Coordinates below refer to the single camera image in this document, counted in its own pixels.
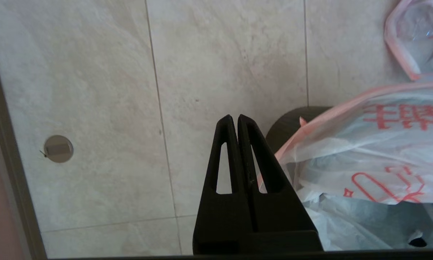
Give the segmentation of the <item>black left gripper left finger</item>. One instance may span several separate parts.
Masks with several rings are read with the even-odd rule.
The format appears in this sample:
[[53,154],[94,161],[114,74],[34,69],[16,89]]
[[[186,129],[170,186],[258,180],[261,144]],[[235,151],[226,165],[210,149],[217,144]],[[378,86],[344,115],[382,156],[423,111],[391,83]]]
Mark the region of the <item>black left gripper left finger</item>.
[[[217,193],[221,147],[226,144],[231,181],[230,194]],[[232,116],[221,118],[215,128],[198,216],[193,233],[195,255],[239,255],[241,241],[252,232],[245,173]]]

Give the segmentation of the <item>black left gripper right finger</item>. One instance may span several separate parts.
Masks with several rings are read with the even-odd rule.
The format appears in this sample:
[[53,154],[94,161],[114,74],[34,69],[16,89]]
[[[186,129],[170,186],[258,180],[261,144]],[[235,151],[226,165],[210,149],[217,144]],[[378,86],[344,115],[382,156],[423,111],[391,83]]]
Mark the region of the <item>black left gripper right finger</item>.
[[241,239],[244,253],[322,252],[319,234],[261,130],[238,117],[252,231]]

